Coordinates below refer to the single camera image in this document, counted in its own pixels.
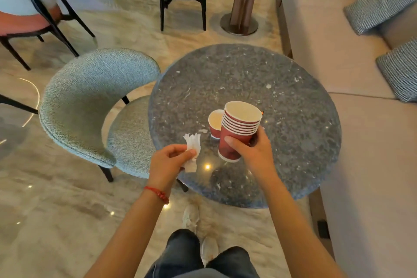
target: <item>tissue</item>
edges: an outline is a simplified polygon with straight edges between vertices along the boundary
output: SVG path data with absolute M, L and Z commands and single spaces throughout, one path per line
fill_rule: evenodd
M 187 150 L 189 149 L 195 149 L 197 152 L 196 156 L 194 156 L 189 161 L 186 161 L 184 163 L 184 169 L 185 172 L 196 172 L 197 171 L 197 156 L 200 154 L 201 151 L 201 145 L 200 145 L 200 136 L 201 134 L 185 134 L 184 138 L 187 142 Z

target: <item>sneaker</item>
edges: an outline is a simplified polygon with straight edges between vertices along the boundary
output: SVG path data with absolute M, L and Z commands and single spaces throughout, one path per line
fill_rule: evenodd
M 218 245 L 215 238 L 206 236 L 203 244 L 201 244 L 201 259 L 203 260 L 204 266 L 218 255 Z
M 199 207 L 190 204 L 185 208 L 183 215 L 183 228 L 189 229 L 194 234 L 197 233 L 197 222 L 199 221 Z

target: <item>hand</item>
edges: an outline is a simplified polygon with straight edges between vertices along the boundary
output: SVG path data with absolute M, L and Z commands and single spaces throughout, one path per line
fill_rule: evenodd
M 196 154 L 194 149 L 187 151 L 185 144 L 171 144 L 156 151 L 151 158 L 149 179 L 146 185 L 165 192 L 169 197 L 181 166 Z
M 242 155 L 248 169 L 258 180 L 261 187 L 264 187 L 271 178 L 276 178 L 278 175 L 275 170 L 274 158 L 272 156 L 271 142 L 263 127 L 259 126 L 256 134 L 258 141 L 254 147 L 247 146 L 231 136 L 226 136 L 224 140 Z

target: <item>beige sofa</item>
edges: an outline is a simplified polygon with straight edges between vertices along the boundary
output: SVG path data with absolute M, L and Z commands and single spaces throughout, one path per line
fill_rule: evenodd
M 417 36 L 417 4 L 356 35 L 355 0 L 277 0 L 285 54 L 330 93 L 342 146 L 321 195 L 349 277 L 417 277 L 417 104 L 395 99 L 375 59 Z

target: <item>light blue chair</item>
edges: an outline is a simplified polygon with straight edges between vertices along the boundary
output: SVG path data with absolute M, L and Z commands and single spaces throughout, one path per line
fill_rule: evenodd
M 129 102 L 127 94 L 160 74 L 155 60 L 131 49 L 98 49 L 72 59 L 45 88 L 39 109 L 42 127 L 55 143 L 100 166 L 147 178 L 155 152 L 148 128 L 149 96 Z M 103 145 L 101 129 L 117 101 L 126 106 Z

